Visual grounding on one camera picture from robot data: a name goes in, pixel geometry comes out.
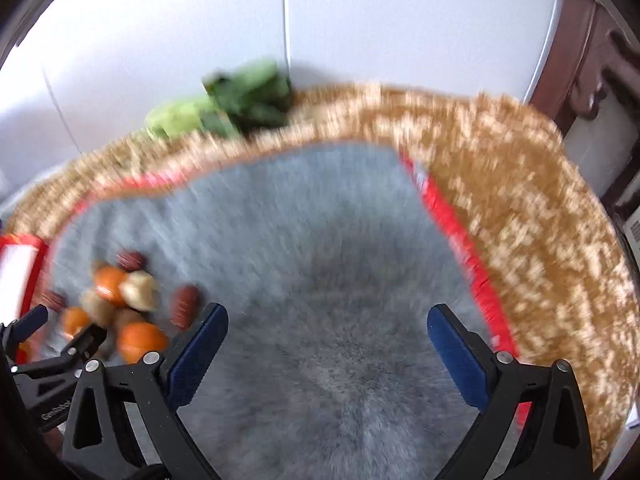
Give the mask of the gold patterned tablecloth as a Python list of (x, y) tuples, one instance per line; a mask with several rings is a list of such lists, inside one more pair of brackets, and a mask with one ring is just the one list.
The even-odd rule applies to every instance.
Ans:
[(296, 93), (290, 123), (248, 141), (198, 132), (161, 141), (135, 131), (31, 188), (6, 229), (52, 240), (94, 200), (165, 192), (198, 174), (341, 141), (389, 146), (426, 171), (426, 208), (471, 273), (498, 347), (533, 364), (572, 364), (592, 457), (603, 463), (639, 390), (634, 281), (558, 128), (510, 96), (338, 84)]

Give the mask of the pale sugarcane chunk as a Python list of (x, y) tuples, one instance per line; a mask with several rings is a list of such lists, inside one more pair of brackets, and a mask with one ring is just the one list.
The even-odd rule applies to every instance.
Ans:
[(134, 271), (118, 285), (120, 296), (134, 310), (153, 312), (157, 308), (156, 281), (145, 271)]

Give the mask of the brown kiwi fruit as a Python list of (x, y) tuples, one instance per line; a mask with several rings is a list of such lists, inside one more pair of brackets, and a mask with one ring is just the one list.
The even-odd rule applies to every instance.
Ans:
[(94, 324), (103, 328), (109, 328), (113, 324), (117, 308), (94, 289), (88, 288), (82, 292), (80, 306)]
[(132, 309), (119, 309), (114, 317), (113, 328), (116, 333), (121, 333), (129, 324), (144, 322), (142, 314)]

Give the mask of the green bok choy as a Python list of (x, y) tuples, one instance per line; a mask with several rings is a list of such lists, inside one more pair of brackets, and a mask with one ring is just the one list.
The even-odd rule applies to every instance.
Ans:
[(145, 117), (145, 131), (163, 140), (193, 131), (234, 139), (288, 124), (293, 102), (291, 79), (273, 60), (246, 64), (232, 73), (216, 73), (203, 80), (203, 87), (198, 96), (151, 110)]

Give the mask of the orange mandarin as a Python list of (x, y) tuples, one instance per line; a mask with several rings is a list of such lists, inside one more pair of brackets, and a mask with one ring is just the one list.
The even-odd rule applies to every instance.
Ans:
[(94, 289), (104, 300), (116, 307), (125, 307), (126, 301), (119, 286), (126, 280), (128, 273), (116, 266), (102, 266), (93, 275)]
[(126, 364), (137, 363), (151, 351), (163, 352), (167, 345), (164, 332), (149, 322), (129, 323), (117, 337), (117, 349)]
[(82, 307), (67, 307), (60, 315), (60, 327), (66, 340), (73, 340), (92, 324), (91, 318)]

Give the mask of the grey felt mat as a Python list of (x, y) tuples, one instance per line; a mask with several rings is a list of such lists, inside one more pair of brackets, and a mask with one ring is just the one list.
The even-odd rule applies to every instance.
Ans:
[(487, 325), (396, 153), (306, 150), (89, 208), (55, 246), (51, 285), (143, 252), (170, 329), (174, 289), (223, 304), (229, 333), (180, 412), (225, 479), (431, 479), (475, 418), (426, 332), (446, 304)]

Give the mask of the red white tray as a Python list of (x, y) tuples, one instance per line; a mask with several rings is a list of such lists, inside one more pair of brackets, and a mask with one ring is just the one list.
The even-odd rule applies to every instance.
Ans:
[(34, 305), (40, 273), (49, 246), (30, 234), (1, 237), (1, 324), (22, 318)]

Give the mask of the red jujube date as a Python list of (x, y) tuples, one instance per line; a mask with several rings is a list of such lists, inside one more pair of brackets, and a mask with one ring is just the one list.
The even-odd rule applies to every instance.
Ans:
[(67, 308), (66, 297), (52, 289), (47, 289), (42, 293), (40, 304), (56, 313)]
[(195, 284), (178, 286), (170, 300), (171, 324), (178, 330), (187, 330), (198, 317), (202, 302), (201, 291)]
[(116, 255), (116, 263), (126, 272), (137, 272), (145, 268), (146, 257), (142, 252), (123, 250)]

